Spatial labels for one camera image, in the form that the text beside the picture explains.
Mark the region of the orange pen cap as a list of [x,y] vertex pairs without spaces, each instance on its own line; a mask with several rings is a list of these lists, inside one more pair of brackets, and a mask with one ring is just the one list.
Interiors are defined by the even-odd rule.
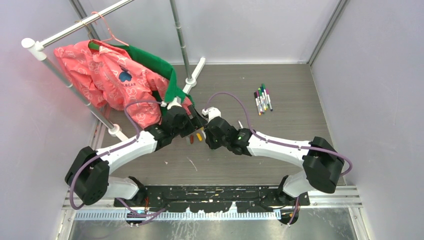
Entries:
[[197,137],[197,139],[198,139],[200,142],[202,142],[202,141],[203,141],[203,137],[202,137],[202,135],[201,135],[200,133],[196,133],[196,137]]

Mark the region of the blue-end marker pen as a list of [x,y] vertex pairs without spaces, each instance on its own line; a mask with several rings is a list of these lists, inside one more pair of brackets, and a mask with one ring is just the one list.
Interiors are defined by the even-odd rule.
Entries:
[[243,125],[242,125],[241,121],[240,121],[240,120],[238,120],[237,122],[238,122],[238,125],[239,125],[239,129],[243,129],[244,127],[243,127]]

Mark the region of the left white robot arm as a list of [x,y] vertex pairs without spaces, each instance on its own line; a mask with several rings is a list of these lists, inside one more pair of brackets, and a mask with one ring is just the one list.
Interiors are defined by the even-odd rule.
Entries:
[[151,124],[135,136],[115,145],[82,148],[65,176],[70,197],[77,196],[83,206],[113,198],[118,207],[140,207],[148,198],[146,187],[135,177],[113,177],[123,165],[170,145],[177,137],[186,137],[207,124],[207,120],[190,105],[188,111],[172,106],[160,123]]

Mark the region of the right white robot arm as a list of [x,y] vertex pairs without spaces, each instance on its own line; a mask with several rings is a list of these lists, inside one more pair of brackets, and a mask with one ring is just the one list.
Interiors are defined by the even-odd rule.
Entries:
[[300,167],[300,172],[285,176],[278,187],[277,198],[283,205],[291,205],[312,190],[326,194],[336,191],[345,161],[322,137],[287,140],[248,128],[236,129],[222,117],[210,120],[204,131],[210,149],[225,147],[235,155],[268,157]]

